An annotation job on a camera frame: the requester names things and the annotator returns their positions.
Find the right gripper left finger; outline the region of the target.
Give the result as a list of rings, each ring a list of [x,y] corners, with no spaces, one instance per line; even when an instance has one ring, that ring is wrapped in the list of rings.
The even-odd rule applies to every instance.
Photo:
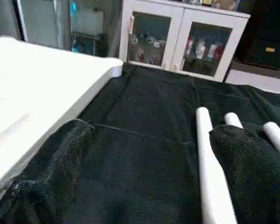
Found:
[[[74,119],[51,134],[0,200],[0,224],[61,224],[76,195],[94,127]]]

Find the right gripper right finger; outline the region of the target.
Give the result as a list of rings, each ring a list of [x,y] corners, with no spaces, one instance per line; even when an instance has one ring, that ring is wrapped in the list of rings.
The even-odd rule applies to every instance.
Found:
[[[240,224],[280,224],[280,152],[259,126],[210,132]]]

